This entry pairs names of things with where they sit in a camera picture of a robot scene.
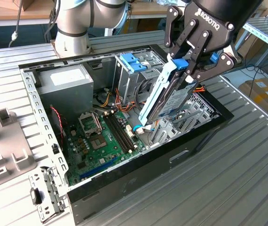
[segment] white connector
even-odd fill
[[[135,132],[136,132],[137,134],[143,134],[143,133],[144,133],[142,127],[139,127],[137,130],[135,130]]]
[[[18,33],[16,31],[14,31],[12,33],[12,41],[15,41],[17,39],[17,37],[18,37]]]

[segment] blue connector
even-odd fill
[[[89,176],[91,176],[91,175],[93,175],[95,173],[98,173],[98,172],[108,168],[109,166],[113,165],[113,163],[114,163],[114,161],[116,159],[117,159],[117,157],[111,159],[110,161],[104,163],[103,165],[100,165],[100,166],[98,166],[98,167],[96,167],[96,168],[94,168],[94,169],[92,169],[92,170],[90,170],[90,171],[88,171],[86,173],[81,174],[79,178],[80,179],[87,178],[87,177],[89,177]]]
[[[210,60],[214,63],[217,63],[218,62],[218,59],[219,59],[219,54],[217,53],[213,53],[210,57]]]
[[[122,60],[122,62],[124,62],[127,68],[133,73],[145,71],[147,69],[147,67],[143,66],[139,62],[139,59],[134,57],[132,53],[121,54],[120,59]]]

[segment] blue drive bay bracket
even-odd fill
[[[170,55],[168,55],[167,59],[168,62],[163,66],[163,70],[156,81],[156,84],[153,88],[151,95],[149,96],[144,107],[140,111],[138,119],[140,120],[143,126],[145,126],[146,123],[148,122],[147,117],[151,112],[151,109],[153,108],[155,102],[157,101],[160,93],[164,88],[166,89],[169,86],[170,82],[168,81],[168,78],[171,72],[174,71],[175,69],[177,70],[185,69],[189,65],[188,62],[182,58],[172,60],[170,58]]]

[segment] motherboard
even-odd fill
[[[64,154],[69,166],[67,178],[70,186],[145,150],[142,141],[130,131],[122,112],[94,115],[96,121],[92,116],[81,120],[83,115],[77,124],[64,128]],[[85,131],[92,128],[97,130],[87,135]]]

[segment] green circuit board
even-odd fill
[[[117,119],[122,119],[125,125],[128,124],[121,112],[116,112],[114,115]],[[98,119],[102,127],[102,133],[99,135],[95,133],[86,137],[80,123],[64,128],[67,135],[65,158],[69,166],[67,178],[70,186],[83,180],[81,176],[85,173],[89,177],[93,176],[145,150],[142,141],[135,136],[130,140],[137,147],[132,153],[124,153],[103,117],[98,117]],[[76,131],[75,136],[72,136],[72,130]]]

